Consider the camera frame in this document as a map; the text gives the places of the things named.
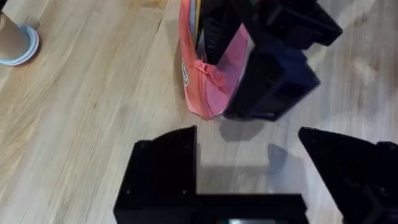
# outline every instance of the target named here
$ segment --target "pink pencil case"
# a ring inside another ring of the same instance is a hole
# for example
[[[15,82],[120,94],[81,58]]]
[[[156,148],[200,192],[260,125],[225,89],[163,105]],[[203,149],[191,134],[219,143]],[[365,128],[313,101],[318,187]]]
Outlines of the pink pencil case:
[[[244,67],[248,33],[241,25],[217,65],[203,62],[197,58],[190,31],[190,7],[194,5],[191,1],[195,0],[181,0],[179,14],[185,100],[189,111],[210,119],[225,110],[238,84]]]

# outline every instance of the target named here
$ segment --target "wooden surface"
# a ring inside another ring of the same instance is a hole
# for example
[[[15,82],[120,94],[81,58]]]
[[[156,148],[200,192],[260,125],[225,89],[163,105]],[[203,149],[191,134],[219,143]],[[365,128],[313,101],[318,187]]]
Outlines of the wooden surface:
[[[240,123],[187,111],[177,0],[9,1],[43,44],[0,67],[0,223],[115,223],[134,143],[193,124],[200,192],[301,192],[311,223],[341,223],[297,131],[398,142],[398,1],[320,3],[345,29],[307,52],[321,86],[278,122]]]

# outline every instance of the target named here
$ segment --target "black device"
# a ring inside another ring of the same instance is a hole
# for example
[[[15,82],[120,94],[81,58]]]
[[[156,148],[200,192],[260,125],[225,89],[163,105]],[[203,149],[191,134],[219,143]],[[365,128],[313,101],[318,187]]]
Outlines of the black device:
[[[196,131],[134,145],[114,206],[118,224],[308,223],[299,194],[197,194]]]
[[[203,0],[206,56],[217,64],[243,23],[254,42],[223,115],[275,121],[320,84],[302,50],[332,44],[341,28],[315,0]]]
[[[298,136],[345,224],[398,223],[398,145],[310,128]]]

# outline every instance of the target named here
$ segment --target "black plastic part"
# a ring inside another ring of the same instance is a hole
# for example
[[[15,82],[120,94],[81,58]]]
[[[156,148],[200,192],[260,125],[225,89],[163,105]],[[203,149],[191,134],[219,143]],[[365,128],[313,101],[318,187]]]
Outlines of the black plastic part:
[[[0,9],[2,10],[4,6],[6,5],[8,0],[0,0]]]
[[[301,51],[272,43],[251,52],[226,118],[275,121],[320,84]]]
[[[241,20],[227,0],[203,1],[203,27],[207,61],[216,65],[236,31]]]
[[[302,128],[298,136],[347,224],[398,223],[398,146]]]
[[[293,48],[306,50],[314,43],[329,46],[343,33],[316,1],[266,0],[259,4],[257,22]]]
[[[134,145],[114,206],[118,224],[216,224],[232,218],[308,223],[299,194],[198,195],[196,130]]]
[[[201,16],[207,59],[214,65],[241,23],[256,45],[267,42],[266,33],[300,50],[314,43],[329,46],[343,33],[314,0],[203,0]]]

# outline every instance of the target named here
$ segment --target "wooden table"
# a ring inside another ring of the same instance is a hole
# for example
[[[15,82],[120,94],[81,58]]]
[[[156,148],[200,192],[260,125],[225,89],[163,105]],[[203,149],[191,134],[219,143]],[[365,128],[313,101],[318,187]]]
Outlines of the wooden table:
[[[187,111],[178,0],[9,1],[43,44],[0,67],[0,223],[115,223],[134,143],[193,124],[200,192],[301,192],[311,223],[341,223],[297,131],[398,142],[398,1],[320,3],[345,30],[307,52],[321,86],[278,122],[240,123]]]

